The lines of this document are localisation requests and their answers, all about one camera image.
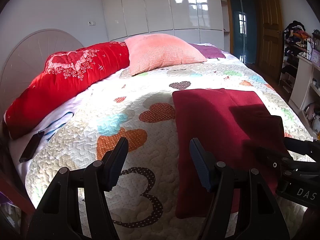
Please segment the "dark red fleece garment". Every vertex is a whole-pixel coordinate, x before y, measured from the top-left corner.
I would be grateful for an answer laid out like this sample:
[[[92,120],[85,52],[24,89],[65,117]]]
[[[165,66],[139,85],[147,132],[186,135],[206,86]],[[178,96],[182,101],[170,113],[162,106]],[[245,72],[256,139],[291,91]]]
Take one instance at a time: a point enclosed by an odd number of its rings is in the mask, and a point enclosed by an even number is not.
[[[208,191],[189,152],[193,138],[198,138],[217,161],[235,170],[258,169],[275,193],[276,175],[257,161],[254,151],[263,147],[285,157],[290,154],[283,143],[282,118],[271,115],[255,92],[188,89],[175,91],[172,97],[179,143],[177,218],[205,217],[209,208]]]

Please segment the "white shelf unit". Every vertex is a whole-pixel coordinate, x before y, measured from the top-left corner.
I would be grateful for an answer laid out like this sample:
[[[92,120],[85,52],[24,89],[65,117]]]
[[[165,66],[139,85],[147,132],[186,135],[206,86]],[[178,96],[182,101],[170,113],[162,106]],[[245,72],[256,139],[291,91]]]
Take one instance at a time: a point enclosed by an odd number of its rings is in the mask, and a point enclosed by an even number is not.
[[[293,90],[289,99],[289,106],[298,115],[301,122],[316,139],[317,133],[312,127],[311,111],[308,109],[319,106],[319,89],[314,82],[319,81],[319,69],[311,61],[298,55],[299,63]]]

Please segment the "black phone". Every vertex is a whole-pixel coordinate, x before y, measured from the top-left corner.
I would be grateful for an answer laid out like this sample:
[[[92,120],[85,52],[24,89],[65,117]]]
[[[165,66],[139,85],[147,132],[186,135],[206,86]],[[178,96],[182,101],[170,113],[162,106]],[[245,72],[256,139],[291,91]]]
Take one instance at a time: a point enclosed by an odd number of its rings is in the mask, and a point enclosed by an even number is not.
[[[24,163],[26,161],[29,161],[33,158],[36,149],[39,146],[39,143],[44,136],[44,131],[39,131],[38,133],[34,134],[31,139],[29,140],[28,144],[26,145],[19,162]]]

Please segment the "lilac bed sheet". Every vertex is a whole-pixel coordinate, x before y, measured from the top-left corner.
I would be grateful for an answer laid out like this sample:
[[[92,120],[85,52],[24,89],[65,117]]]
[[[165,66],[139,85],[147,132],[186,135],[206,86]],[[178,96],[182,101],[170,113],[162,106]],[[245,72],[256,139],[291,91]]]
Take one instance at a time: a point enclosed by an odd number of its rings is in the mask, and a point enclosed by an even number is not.
[[[51,137],[58,132],[81,109],[91,106],[98,101],[98,93],[105,92],[114,97],[121,71],[98,81],[86,90],[62,103],[47,114],[30,133],[16,139],[9,140],[9,153],[18,173],[18,177],[25,184],[25,178],[31,165],[31,160],[44,148]]]

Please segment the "cluttered shoe rack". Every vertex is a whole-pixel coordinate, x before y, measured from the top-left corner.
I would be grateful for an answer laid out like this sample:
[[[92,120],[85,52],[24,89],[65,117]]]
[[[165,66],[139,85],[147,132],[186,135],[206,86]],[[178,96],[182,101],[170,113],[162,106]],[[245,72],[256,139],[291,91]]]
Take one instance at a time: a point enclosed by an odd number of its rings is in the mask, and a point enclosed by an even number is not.
[[[308,60],[311,53],[311,35],[304,24],[294,20],[283,31],[283,64],[280,71],[279,85],[291,94],[298,73],[299,57]]]

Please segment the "purple towel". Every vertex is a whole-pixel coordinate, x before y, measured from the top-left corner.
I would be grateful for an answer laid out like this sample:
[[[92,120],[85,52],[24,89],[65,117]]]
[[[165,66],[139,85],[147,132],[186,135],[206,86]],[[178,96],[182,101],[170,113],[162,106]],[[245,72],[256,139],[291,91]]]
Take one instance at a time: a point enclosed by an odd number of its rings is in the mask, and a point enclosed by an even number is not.
[[[204,46],[191,43],[194,48],[196,48],[205,58],[207,59],[225,59],[225,55],[219,48],[215,46]]]

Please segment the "wooden door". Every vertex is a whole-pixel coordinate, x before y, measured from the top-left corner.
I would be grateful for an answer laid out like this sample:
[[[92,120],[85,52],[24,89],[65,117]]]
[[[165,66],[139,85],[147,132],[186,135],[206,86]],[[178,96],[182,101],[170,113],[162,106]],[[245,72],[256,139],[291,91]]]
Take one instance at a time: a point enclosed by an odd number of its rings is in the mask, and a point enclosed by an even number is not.
[[[231,53],[273,81],[283,59],[280,0],[227,0]]]

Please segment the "heart patterned quilt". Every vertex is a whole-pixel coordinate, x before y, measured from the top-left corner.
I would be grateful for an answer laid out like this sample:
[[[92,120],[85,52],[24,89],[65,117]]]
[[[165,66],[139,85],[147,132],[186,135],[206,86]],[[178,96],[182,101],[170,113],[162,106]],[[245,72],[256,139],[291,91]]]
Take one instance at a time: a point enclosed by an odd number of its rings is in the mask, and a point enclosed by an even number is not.
[[[106,194],[119,237],[196,239],[202,219],[175,216],[178,137],[172,94],[197,88],[252,90],[271,114],[282,118],[287,137],[311,138],[287,103],[238,59],[210,59],[136,76],[124,69],[79,94],[74,116],[34,155],[25,177],[31,202],[39,204],[60,168],[84,168],[126,137],[129,153],[122,175]]]

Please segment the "red floral duvet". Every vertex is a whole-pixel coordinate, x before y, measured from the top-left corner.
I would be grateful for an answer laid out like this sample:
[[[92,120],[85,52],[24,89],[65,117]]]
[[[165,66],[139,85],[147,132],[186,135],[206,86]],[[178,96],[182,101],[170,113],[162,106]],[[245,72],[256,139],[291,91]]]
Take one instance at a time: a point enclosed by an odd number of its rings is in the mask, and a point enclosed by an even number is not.
[[[6,110],[11,139],[30,133],[49,113],[92,84],[129,66],[124,42],[105,42],[50,55],[43,72]]]

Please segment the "round white headboard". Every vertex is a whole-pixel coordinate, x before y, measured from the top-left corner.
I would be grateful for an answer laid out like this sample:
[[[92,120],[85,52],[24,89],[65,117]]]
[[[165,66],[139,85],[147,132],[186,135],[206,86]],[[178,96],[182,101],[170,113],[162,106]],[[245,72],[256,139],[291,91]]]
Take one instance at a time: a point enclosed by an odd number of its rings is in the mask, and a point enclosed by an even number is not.
[[[82,48],[71,34],[43,29],[25,37],[9,54],[1,72],[1,114],[43,70],[48,56]]]

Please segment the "pink checked pillow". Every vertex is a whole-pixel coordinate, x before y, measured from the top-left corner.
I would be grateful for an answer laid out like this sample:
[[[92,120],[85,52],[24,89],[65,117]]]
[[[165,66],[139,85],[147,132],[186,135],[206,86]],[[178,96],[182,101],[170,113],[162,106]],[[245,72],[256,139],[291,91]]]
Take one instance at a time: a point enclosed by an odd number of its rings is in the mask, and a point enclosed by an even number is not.
[[[195,47],[169,34],[136,35],[124,42],[132,76],[157,68],[207,61]]]

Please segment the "white glossy wardrobe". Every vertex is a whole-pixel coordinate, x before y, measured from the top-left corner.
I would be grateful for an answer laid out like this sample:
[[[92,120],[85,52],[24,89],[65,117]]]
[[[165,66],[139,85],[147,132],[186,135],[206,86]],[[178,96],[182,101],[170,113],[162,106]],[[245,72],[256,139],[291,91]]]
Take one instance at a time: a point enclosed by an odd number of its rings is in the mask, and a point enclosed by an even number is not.
[[[103,0],[103,6],[111,41],[163,33],[230,50],[225,0]]]

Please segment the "wall socket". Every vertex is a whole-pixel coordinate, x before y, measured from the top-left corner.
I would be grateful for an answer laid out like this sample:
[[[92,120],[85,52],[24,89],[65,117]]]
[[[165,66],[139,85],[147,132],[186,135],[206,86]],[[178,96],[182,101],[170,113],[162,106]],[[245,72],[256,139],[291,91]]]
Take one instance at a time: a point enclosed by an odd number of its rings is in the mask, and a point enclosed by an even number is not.
[[[88,25],[89,25],[89,26],[95,26],[96,23],[95,23],[94,21],[89,21],[89,22],[88,22]]]

